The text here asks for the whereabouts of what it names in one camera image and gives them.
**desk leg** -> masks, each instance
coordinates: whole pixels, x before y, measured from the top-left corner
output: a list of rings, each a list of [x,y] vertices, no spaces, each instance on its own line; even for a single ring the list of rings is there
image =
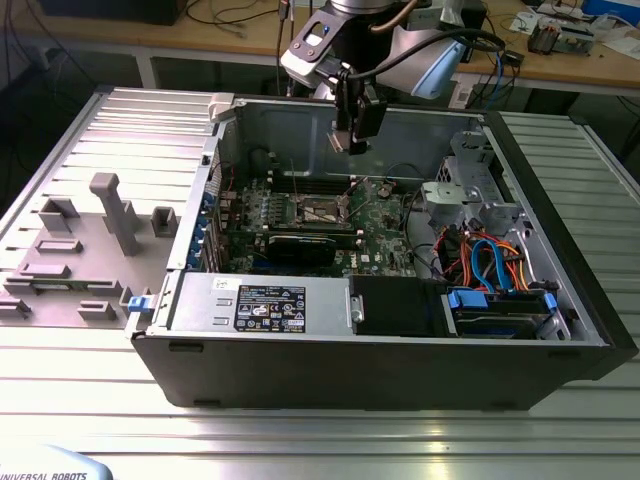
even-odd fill
[[[467,108],[471,92],[473,92],[473,87],[476,83],[477,77],[475,75],[461,75],[456,82],[456,87],[453,89],[453,95],[449,100],[449,108],[458,110]]]
[[[153,59],[149,55],[136,53],[136,62],[138,64],[138,71],[140,72],[140,80],[142,80],[142,87],[158,88],[160,82],[153,68]]]

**side panel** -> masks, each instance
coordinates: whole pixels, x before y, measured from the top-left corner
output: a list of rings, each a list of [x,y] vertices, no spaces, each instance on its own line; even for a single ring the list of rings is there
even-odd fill
[[[517,182],[522,193],[520,197],[526,199],[528,204],[526,208],[530,214],[533,214],[530,215],[532,223],[544,231],[588,316],[602,338],[613,347],[604,362],[579,377],[584,379],[601,378],[633,358],[638,353],[638,348],[589,268],[503,118],[498,113],[489,113],[487,124],[491,129],[493,141],[495,141],[494,146],[502,152],[499,155],[500,160]]]
[[[608,353],[145,336],[133,345],[174,405],[278,409],[525,410]]]

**floor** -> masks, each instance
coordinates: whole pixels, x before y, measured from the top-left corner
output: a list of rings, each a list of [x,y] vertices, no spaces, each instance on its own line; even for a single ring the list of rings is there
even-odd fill
[[[141,86],[131,57],[80,52],[72,55],[98,84]],[[48,71],[27,69],[0,92],[0,162],[5,166],[0,171],[0,212],[11,204],[94,89],[64,53],[53,51],[50,57]],[[162,88],[275,94],[275,72],[271,67],[161,59],[157,69]],[[408,96],[395,100],[446,107],[452,90],[453,83],[434,101]],[[560,108],[566,97],[558,95],[536,97],[537,106],[545,111]],[[520,111],[528,96],[528,90],[516,88],[492,104],[491,109]],[[627,158],[620,157],[625,141],[640,121],[640,108],[635,110],[637,115],[627,111],[615,97],[580,95],[569,113],[584,118],[639,179],[640,145],[628,146]]]

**blue box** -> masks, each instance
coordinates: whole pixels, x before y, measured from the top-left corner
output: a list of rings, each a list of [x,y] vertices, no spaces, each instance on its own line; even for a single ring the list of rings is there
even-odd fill
[[[585,0],[582,11],[587,15],[604,15],[610,13],[616,17],[624,18],[631,25],[640,23],[640,7],[607,0]]]

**white label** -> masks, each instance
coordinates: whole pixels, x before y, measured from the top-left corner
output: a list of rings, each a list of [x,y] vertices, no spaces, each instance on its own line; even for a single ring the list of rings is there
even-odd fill
[[[240,278],[216,277],[213,279],[213,290],[235,290],[238,291],[242,285]]]

